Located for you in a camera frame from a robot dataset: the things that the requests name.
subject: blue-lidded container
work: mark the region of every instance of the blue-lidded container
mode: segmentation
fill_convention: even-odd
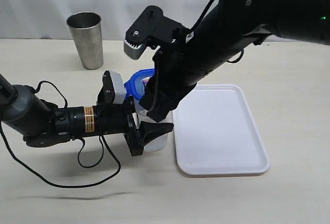
[[[144,95],[144,88],[148,80],[155,74],[155,69],[144,69],[132,75],[129,81],[124,86],[126,88],[126,98],[133,96],[135,101],[135,109],[139,114],[146,116],[146,110],[139,105],[141,98]]]
[[[146,83],[148,83],[148,80],[155,74],[155,69],[144,69],[136,72],[132,75],[129,81],[127,81],[124,86],[126,88],[126,98],[129,96],[134,97],[134,103],[135,103],[135,110],[138,114],[139,121],[145,121],[145,122],[151,122],[154,123],[154,121],[149,118],[146,113],[147,110],[145,110],[140,104],[140,100],[144,95],[144,87]],[[151,141],[149,144],[147,144],[144,147],[145,152],[155,152],[158,150],[163,149],[168,140],[168,134],[164,134],[153,141]]]

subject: metal tumbler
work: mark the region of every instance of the metal tumbler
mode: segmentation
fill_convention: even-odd
[[[103,65],[101,17],[93,12],[79,12],[68,17],[67,25],[84,68]]]

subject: white backdrop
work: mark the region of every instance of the white backdrop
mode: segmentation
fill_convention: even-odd
[[[122,40],[148,5],[191,27],[209,0],[0,0],[0,38],[71,39],[69,15],[93,11],[102,17],[103,38]]]

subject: white tray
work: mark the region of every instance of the white tray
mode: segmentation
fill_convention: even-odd
[[[262,174],[270,167],[244,93],[235,85],[197,85],[173,120],[177,163],[187,174]]]

